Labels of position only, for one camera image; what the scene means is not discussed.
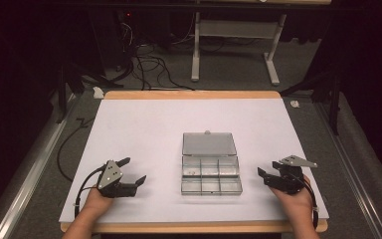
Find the table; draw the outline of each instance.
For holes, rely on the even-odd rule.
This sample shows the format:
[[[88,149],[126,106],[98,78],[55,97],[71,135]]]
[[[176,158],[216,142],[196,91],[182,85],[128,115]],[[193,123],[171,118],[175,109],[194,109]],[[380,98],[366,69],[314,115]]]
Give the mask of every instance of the table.
[[[182,133],[201,128],[233,134],[242,195],[181,195]],[[131,182],[144,174],[146,182],[135,197],[116,199],[113,210],[99,220],[94,232],[289,232],[279,202],[257,175],[257,166],[277,174],[271,167],[272,160],[289,154],[304,157],[283,100],[276,92],[109,92],[97,112],[60,218],[61,228],[67,230],[74,220],[73,202],[84,178],[109,159],[130,156],[130,164],[121,169],[121,182]],[[315,179],[309,168],[304,168],[303,173],[311,178],[320,208],[317,230],[325,231],[328,214]]]
[[[218,0],[216,2],[328,5],[331,0]],[[272,46],[267,53],[264,53],[264,57],[272,85],[278,86],[280,81],[273,57],[278,47],[286,18],[287,14],[281,14],[277,22],[203,20],[200,19],[200,13],[196,12],[191,81],[198,82],[200,80],[200,36],[264,38],[272,39]]]

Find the clear plastic box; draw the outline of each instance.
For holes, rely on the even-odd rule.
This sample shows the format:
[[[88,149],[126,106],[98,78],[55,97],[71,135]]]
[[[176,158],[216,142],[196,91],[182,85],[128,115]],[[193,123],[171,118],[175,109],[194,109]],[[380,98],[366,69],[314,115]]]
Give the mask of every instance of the clear plastic box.
[[[183,195],[241,195],[237,152],[229,132],[185,132]]]

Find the white paper sheet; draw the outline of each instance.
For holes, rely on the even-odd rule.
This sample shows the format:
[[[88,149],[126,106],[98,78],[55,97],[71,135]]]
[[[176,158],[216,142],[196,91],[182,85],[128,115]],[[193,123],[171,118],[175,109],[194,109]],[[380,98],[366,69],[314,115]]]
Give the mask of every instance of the white paper sheet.
[[[240,196],[181,195],[183,132],[205,130],[233,134],[243,185]],[[76,195],[93,170],[125,157],[131,162],[121,168],[121,182],[143,175],[147,179],[135,197],[116,198],[100,223],[285,220],[257,167],[278,175],[272,161],[292,154],[305,158],[282,99],[103,100],[60,221],[74,220]],[[311,179],[319,218],[328,218],[310,169],[303,173]],[[88,186],[96,181],[97,175]]]

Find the gray floor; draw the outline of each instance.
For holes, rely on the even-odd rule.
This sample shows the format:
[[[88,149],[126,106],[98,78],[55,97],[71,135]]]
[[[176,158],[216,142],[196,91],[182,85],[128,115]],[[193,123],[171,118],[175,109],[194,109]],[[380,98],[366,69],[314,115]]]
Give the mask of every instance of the gray floor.
[[[273,87],[262,58],[262,52],[269,49],[269,41],[257,41],[250,45],[235,39],[229,41],[235,44],[227,44],[217,52],[202,52],[199,83],[190,82],[192,51],[186,45],[172,48],[169,52],[147,47],[140,49],[140,53],[151,52],[151,55],[162,57],[172,80],[193,89],[281,91],[302,80],[318,46],[318,43],[280,43],[275,64],[281,85]],[[217,46],[215,43],[203,43],[202,48],[211,50]],[[145,69],[151,69],[152,66],[155,66],[154,63],[143,64]],[[153,88],[162,87],[158,86],[156,80],[160,71],[161,69],[145,73],[145,79]],[[108,74],[114,76],[115,72],[109,71]],[[123,82],[126,90],[137,90],[141,86],[140,80],[134,77]],[[163,87],[172,87],[166,74],[162,75],[160,83]],[[333,136],[323,117],[327,105],[313,104],[309,94],[310,92],[298,92],[284,100],[305,155],[319,164],[313,174],[330,214],[329,228],[320,234],[321,238],[382,238],[380,161],[353,117],[344,96],[340,101],[339,136]],[[292,108],[289,104],[291,100],[298,100],[300,108]],[[58,171],[58,149],[64,139],[80,125],[77,118],[93,118],[99,105],[99,100],[93,99],[90,86],[87,86],[85,93],[75,102],[76,106],[67,118],[67,124],[36,190],[10,238],[60,238],[63,235],[58,219],[71,184]],[[55,119],[50,119],[48,127],[44,129],[2,196],[0,222],[40,153],[35,148],[41,148],[47,143],[54,122]],[[89,127],[80,129],[61,151],[62,168],[69,176],[74,176],[77,170],[91,127],[90,123]],[[291,235],[284,234],[283,237],[291,238]]]

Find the gray carpet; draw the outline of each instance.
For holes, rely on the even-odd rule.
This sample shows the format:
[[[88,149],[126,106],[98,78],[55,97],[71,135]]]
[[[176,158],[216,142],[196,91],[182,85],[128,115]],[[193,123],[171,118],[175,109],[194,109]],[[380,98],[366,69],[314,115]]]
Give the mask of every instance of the gray carpet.
[[[151,51],[151,55],[162,57],[170,71],[172,80],[194,89],[281,91],[302,80],[317,46],[316,43],[305,45],[299,45],[295,42],[280,43],[275,55],[275,63],[281,80],[279,87],[271,86],[261,55],[261,49],[266,51],[269,49],[268,41],[258,41],[250,45],[228,44],[217,52],[202,52],[199,83],[190,82],[192,51],[186,49],[186,45],[172,48],[169,52],[153,50],[152,48],[142,48],[140,52],[144,54]],[[216,49],[217,46],[210,44],[202,47],[210,50]],[[150,69],[153,63],[145,64],[143,67]],[[158,71],[152,70],[145,74],[146,81],[153,88],[161,87],[157,84],[157,75],[160,71],[159,68]],[[116,72],[109,71],[108,74],[115,76]],[[159,79],[161,85],[172,87],[166,77],[167,75],[164,73]],[[137,90],[141,87],[141,81],[133,76],[123,82],[126,90]],[[319,164],[319,168],[312,171],[330,214],[329,228],[320,236],[330,239],[376,238],[370,230],[362,208],[359,206],[359,201],[349,183],[350,180],[345,174],[339,159],[339,151],[337,151],[335,143],[328,133],[328,128],[318,113],[318,106],[314,105],[307,96],[309,94],[310,92],[299,92],[298,95],[285,98],[285,102],[305,155],[308,159]],[[300,108],[292,108],[289,105],[291,100],[298,100]],[[80,125],[77,118],[92,119],[96,115],[98,105],[99,100],[93,99],[92,89],[87,86],[87,90],[79,98],[76,108],[67,119],[67,125],[57,142],[56,149],[53,151],[38,182],[37,189],[11,238],[46,239],[60,238],[63,235],[58,219],[71,183],[64,179],[58,170],[58,149],[63,141]],[[365,190],[382,219],[382,166],[366,140],[362,129],[353,118],[344,97],[341,99],[340,108],[338,122],[340,135],[338,138],[345,146],[359,178],[364,183]],[[78,130],[61,151],[62,169],[70,177],[75,175],[91,127],[92,123],[89,127]],[[32,161],[34,158],[26,159],[0,200],[0,220],[12,202],[12,198],[18,190],[17,185],[21,185],[23,176],[26,175]],[[283,237],[291,238],[291,235],[284,234]]]

